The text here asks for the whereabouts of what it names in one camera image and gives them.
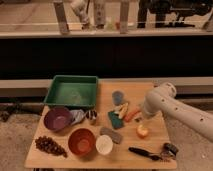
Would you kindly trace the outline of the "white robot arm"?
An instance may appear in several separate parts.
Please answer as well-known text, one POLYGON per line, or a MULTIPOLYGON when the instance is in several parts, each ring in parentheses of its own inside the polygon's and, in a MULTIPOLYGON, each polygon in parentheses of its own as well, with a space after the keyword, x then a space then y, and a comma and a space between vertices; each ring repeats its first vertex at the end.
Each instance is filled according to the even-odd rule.
POLYGON ((161 111, 213 142, 213 114, 176 100, 176 94, 175 86, 169 82, 148 91, 140 105, 144 117, 152 118, 161 111))

